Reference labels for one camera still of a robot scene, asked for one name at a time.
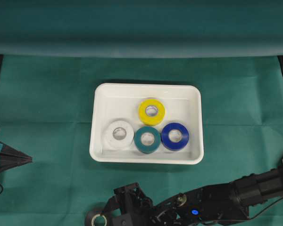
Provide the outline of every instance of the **yellow tape roll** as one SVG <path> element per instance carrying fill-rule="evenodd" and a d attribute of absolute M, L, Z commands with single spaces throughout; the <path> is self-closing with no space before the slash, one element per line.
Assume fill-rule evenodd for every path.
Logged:
<path fill-rule="evenodd" d="M 143 101 L 138 108 L 140 120 L 149 126 L 155 126 L 164 119 L 165 107 L 156 99 Z"/>

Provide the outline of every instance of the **green tabletop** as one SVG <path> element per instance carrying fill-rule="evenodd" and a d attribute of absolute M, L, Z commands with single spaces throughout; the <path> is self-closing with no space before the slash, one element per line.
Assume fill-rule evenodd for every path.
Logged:
<path fill-rule="evenodd" d="M 94 161 L 89 155 L 93 98 L 104 82 L 197 87 L 204 159 L 197 165 Z M 283 157 L 283 78 L 276 57 L 5 56 L 0 140 L 33 157 L 33 163 L 0 174 L 5 187 L 0 226 L 82 226 L 92 206 L 132 182 L 157 204 L 179 192 L 276 167 Z M 283 226 L 283 202 L 241 225 Z"/>

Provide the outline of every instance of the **blue led light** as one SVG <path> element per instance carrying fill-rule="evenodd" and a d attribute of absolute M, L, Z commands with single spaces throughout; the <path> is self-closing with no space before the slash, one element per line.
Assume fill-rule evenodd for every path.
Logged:
<path fill-rule="evenodd" d="M 192 210 L 191 212 L 192 212 L 193 215 L 198 215 L 199 214 L 198 210 Z"/>

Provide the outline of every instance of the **green backdrop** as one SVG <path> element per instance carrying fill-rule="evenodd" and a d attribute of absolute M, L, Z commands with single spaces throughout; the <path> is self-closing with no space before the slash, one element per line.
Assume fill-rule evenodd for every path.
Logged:
<path fill-rule="evenodd" d="M 0 0 L 0 54 L 283 55 L 283 0 Z"/>
<path fill-rule="evenodd" d="M 100 163 L 89 156 L 94 91 L 103 82 L 189 84 L 201 91 L 197 165 Z M 276 57 L 98 59 L 5 56 L 0 140 L 33 163 L 0 174 L 0 226 L 82 226 L 86 212 L 139 182 L 154 203 L 261 173 L 283 156 L 283 78 Z M 254 214 L 263 206 L 258 206 Z M 283 202 L 245 226 L 283 226 Z"/>

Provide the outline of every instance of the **tape roll hole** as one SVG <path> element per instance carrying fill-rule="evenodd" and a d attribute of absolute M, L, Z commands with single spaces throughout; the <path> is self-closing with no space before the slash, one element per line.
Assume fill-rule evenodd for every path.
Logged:
<path fill-rule="evenodd" d="M 177 129 L 172 129 L 169 132 L 169 139 L 173 142 L 173 143 L 178 143 L 179 141 L 181 141 L 183 138 L 182 133 L 177 130 Z"/>
<path fill-rule="evenodd" d="M 107 219 L 105 216 L 101 216 L 100 214 L 95 215 L 91 219 L 91 226 L 107 226 Z"/>
<path fill-rule="evenodd" d="M 154 117 L 158 114 L 158 108 L 154 105 L 149 105 L 146 107 L 146 115 L 149 117 Z"/>
<path fill-rule="evenodd" d="M 141 143 L 145 146 L 150 146 L 155 142 L 155 137 L 152 133 L 143 133 L 141 136 Z"/>
<path fill-rule="evenodd" d="M 124 128 L 118 127 L 112 132 L 112 135 L 115 140 L 123 140 L 127 136 L 127 132 Z"/>

